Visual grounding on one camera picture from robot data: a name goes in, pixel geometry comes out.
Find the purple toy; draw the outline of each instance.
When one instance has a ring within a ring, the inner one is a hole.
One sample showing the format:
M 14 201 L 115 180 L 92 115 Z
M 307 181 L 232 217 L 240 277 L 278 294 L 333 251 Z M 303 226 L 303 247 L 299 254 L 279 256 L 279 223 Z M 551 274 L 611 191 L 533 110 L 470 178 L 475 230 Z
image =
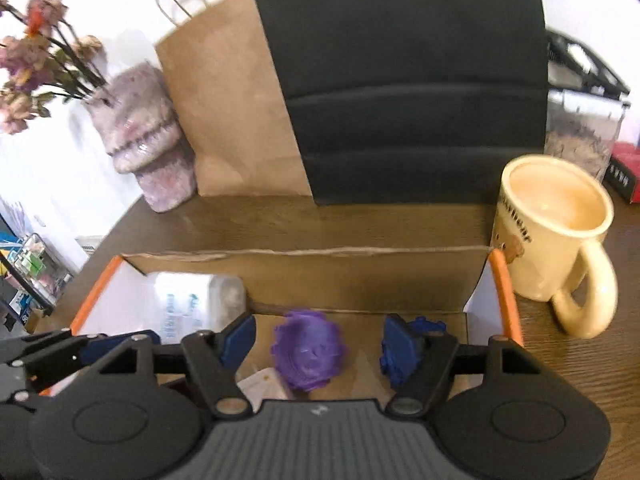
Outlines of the purple toy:
M 340 329 L 321 312 L 294 310 L 275 328 L 276 370 L 294 390 L 309 392 L 340 373 L 345 347 Z

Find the red box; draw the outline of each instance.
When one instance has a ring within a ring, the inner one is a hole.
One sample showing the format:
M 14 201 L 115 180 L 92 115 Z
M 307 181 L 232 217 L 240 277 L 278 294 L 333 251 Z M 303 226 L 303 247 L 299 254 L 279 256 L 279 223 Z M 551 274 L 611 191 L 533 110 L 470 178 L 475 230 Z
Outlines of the red box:
M 630 204 L 640 202 L 640 150 L 630 142 L 616 142 L 604 178 Z

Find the cream mug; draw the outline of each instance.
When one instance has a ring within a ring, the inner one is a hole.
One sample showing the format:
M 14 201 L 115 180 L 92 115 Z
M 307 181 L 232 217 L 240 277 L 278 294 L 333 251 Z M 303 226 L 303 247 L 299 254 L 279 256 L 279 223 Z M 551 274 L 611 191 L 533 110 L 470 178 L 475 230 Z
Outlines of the cream mug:
M 514 290 L 549 301 L 570 335 L 591 338 L 611 322 L 618 282 L 602 241 L 613 220 L 607 191 L 575 164 L 546 155 L 502 172 L 492 245 L 504 251 Z M 571 293 L 587 276 L 583 306 Z

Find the brown paper bag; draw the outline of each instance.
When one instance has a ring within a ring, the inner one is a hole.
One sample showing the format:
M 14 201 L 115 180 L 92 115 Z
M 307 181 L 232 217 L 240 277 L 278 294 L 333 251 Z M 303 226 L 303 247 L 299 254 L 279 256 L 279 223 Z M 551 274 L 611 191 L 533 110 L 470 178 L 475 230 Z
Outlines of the brown paper bag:
M 156 52 L 201 195 L 311 195 L 255 0 L 208 6 Z

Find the box flap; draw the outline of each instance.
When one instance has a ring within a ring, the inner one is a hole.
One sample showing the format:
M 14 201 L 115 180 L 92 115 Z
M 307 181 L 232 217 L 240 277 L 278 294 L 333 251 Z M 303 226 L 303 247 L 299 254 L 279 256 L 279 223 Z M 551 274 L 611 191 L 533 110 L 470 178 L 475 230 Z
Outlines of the box flap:
M 136 254 L 144 273 L 240 276 L 256 311 L 461 312 L 478 283 L 489 248 L 335 248 Z

